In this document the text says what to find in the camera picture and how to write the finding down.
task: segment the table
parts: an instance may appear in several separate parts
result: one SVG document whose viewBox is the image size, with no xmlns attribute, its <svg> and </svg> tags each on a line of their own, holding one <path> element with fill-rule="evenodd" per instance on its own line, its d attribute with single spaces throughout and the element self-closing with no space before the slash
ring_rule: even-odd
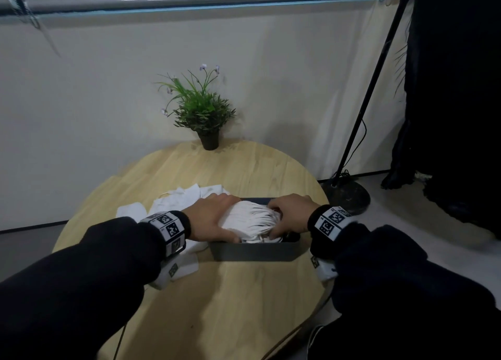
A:
<svg viewBox="0 0 501 360">
<path fill-rule="evenodd" d="M 183 142 L 151 153 L 97 187 L 66 224 L 54 251 L 77 244 L 86 229 L 115 217 L 119 206 L 154 199 L 177 187 L 222 184 L 240 197 L 310 195 L 327 198 L 315 178 L 290 156 L 256 142 L 223 140 L 215 151 Z M 302 235 L 309 247 L 309 234 Z M 196 273 L 163 291 L 146 286 L 128 322 L 119 359 L 259 359 L 306 319 L 323 287 L 305 252 L 292 262 L 215 262 L 198 253 Z M 122 330 L 100 350 L 112 360 Z"/>
</svg>

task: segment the person's left hand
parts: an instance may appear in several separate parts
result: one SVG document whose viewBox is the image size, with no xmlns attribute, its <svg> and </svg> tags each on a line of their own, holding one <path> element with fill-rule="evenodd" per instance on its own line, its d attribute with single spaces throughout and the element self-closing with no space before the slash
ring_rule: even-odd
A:
<svg viewBox="0 0 501 360">
<path fill-rule="evenodd" d="M 219 220 L 239 197 L 227 194 L 210 194 L 207 198 L 197 200 L 183 212 L 191 225 L 190 239 L 195 241 L 226 241 L 240 243 L 240 238 L 227 229 L 219 226 Z"/>
</svg>

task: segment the floor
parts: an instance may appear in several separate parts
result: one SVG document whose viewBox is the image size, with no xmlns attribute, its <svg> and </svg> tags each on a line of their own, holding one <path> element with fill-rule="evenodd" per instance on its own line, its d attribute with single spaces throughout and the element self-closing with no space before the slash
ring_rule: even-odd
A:
<svg viewBox="0 0 501 360">
<path fill-rule="evenodd" d="M 359 182 L 371 195 L 369 209 L 360 222 L 374 229 L 390 224 L 411 236 L 431 261 L 485 285 L 501 302 L 501 241 L 492 233 L 461 223 L 423 197 L 415 182 L 401 189 L 379 187 L 384 174 Z M 0 281 L 51 253 L 63 225 L 0 234 Z"/>
</svg>

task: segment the wall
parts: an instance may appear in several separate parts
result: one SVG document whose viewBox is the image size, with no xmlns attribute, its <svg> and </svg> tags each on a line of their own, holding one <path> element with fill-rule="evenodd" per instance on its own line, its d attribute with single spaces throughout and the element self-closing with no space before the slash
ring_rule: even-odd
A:
<svg viewBox="0 0 501 360">
<path fill-rule="evenodd" d="M 129 162 L 195 139 L 160 114 L 168 95 L 153 83 L 201 63 L 221 66 L 215 86 L 239 113 L 225 136 L 263 142 L 330 176 L 395 10 L 367 1 L 45 18 L 57 52 L 28 24 L 0 21 L 0 230 L 69 219 Z M 389 168 L 404 117 L 393 58 L 406 25 L 351 173 Z"/>
</svg>

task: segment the black baseboard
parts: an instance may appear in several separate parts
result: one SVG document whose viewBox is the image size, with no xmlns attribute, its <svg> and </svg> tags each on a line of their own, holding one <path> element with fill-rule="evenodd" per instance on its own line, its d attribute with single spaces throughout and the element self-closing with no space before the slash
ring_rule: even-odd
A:
<svg viewBox="0 0 501 360">
<path fill-rule="evenodd" d="M 12 232 L 19 232 L 19 231 L 29 231 L 29 230 L 38 229 L 38 228 L 60 226 L 62 224 L 66 224 L 67 222 L 68 222 L 67 220 L 61 220 L 60 222 L 54 222 L 54 223 L 36 224 L 34 226 L 28 226 L 28 227 L 11 228 L 11 229 L 6 229 L 6 230 L 3 230 L 3 231 L 0 231 L 0 235 L 3 234 L 3 233 L 12 233 Z"/>
<path fill-rule="evenodd" d="M 389 172 L 390 172 L 390 169 L 388 169 L 388 170 L 378 170 L 377 172 L 352 174 L 351 176 L 352 177 L 356 177 L 356 178 L 360 178 L 360 177 L 367 177 L 367 176 L 375 176 L 375 175 L 378 175 L 378 174 L 384 174 L 384 173 L 389 173 Z M 328 180 L 330 180 L 330 178 L 319 179 L 318 183 L 323 183 L 323 182 L 328 181 Z"/>
</svg>

